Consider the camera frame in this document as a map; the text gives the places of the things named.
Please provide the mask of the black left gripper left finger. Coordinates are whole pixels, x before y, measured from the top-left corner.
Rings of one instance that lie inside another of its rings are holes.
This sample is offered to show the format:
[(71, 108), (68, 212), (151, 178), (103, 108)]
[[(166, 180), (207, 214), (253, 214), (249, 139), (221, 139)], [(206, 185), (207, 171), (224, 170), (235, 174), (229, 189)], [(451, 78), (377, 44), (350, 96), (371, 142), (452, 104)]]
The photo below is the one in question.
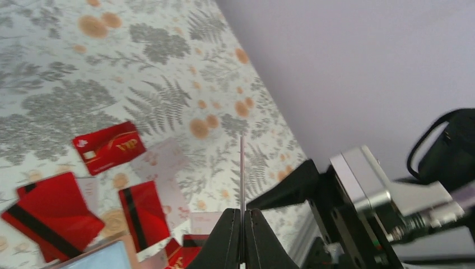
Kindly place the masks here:
[(187, 269), (240, 267), (241, 211), (227, 208)]

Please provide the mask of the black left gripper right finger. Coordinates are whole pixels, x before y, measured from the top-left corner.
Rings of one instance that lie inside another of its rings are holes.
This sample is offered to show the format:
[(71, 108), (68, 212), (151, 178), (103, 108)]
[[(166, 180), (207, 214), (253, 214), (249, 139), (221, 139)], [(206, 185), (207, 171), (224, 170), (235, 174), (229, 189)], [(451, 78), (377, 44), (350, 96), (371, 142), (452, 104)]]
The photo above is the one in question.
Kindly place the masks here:
[(299, 269), (257, 209), (244, 213), (244, 263), (249, 269)]

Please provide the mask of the red card pair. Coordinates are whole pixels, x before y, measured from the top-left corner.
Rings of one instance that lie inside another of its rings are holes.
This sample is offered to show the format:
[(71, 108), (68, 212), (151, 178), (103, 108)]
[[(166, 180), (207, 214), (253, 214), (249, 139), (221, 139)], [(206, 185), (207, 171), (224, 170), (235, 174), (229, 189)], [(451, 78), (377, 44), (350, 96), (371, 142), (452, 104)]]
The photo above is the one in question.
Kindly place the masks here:
[(81, 255), (105, 226), (87, 207), (71, 172), (28, 187), (1, 218), (61, 261)]

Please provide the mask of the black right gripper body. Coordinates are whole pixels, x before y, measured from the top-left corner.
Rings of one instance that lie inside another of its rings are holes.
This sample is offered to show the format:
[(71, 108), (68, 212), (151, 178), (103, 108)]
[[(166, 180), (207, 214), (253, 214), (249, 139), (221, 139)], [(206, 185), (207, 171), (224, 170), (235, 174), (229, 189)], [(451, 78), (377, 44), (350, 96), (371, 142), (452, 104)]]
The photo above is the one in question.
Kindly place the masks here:
[(318, 172), (304, 161), (284, 180), (246, 204), (269, 210), (308, 202), (322, 238), (312, 247), (305, 268), (402, 268), (376, 215), (356, 212), (347, 201), (337, 173)]

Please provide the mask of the tan leather card holder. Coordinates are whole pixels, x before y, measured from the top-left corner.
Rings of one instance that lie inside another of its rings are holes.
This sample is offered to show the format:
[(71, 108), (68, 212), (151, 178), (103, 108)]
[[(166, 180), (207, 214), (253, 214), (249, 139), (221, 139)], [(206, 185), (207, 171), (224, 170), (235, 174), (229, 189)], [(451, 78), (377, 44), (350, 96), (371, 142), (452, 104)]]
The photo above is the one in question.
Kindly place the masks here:
[(50, 265), (48, 268), (83, 268), (83, 269), (142, 269), (166, 268), (168, 259), (164, 252), (159, 252), (140, 262), (129, 234), (90, 250), (69, 261)]

